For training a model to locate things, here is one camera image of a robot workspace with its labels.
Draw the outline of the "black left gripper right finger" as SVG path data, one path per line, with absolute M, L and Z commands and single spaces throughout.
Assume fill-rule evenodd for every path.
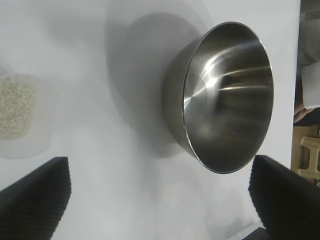
M 249 195 L 271 240 L 320 238 L 320 189 L 266 155 L 256 155 Z

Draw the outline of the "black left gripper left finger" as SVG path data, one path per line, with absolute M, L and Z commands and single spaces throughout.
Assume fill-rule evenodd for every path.
M 0 192 L 2 240 L 49 240 L 72 193 L 66 156 L 54 157 Z

